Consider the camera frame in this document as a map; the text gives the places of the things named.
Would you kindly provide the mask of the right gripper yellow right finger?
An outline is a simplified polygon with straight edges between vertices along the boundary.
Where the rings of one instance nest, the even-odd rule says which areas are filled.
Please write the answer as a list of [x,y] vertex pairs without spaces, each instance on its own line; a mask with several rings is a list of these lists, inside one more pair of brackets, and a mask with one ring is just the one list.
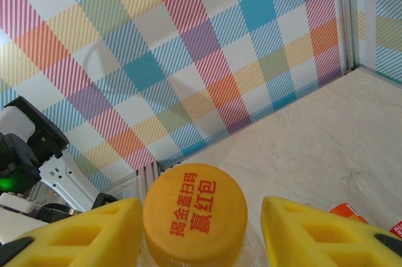
[[401,239],[361,221],[265,197],[261,230],[270,266],[401,266]]

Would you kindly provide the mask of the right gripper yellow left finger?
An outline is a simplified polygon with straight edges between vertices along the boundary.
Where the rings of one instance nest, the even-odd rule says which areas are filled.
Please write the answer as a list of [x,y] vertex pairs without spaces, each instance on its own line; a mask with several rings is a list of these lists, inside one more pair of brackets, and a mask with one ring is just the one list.
[[139,198],[126,198],[28,231],[1,246],[1,266],[136,266]]

